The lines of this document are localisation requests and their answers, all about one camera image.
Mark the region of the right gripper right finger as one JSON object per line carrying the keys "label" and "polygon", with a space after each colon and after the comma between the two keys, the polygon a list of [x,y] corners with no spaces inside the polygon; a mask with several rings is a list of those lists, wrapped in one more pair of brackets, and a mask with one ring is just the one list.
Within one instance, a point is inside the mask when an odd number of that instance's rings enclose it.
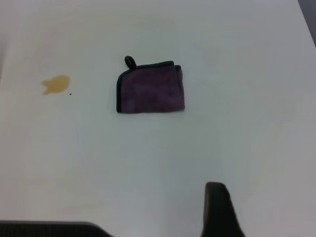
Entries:
{"label": "right gripper right finger", "polygon": [[223,183],[205,185],[202,237],[243,237],[231,200]]}

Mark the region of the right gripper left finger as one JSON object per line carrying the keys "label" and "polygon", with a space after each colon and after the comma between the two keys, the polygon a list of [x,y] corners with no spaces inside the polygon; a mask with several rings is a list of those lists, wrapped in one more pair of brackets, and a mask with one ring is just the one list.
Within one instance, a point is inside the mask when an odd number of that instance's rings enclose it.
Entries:
{"label": "right gripper left finger", "polygon": [[1,221],[2,237],[109,237],[110,234],[90,222]]}

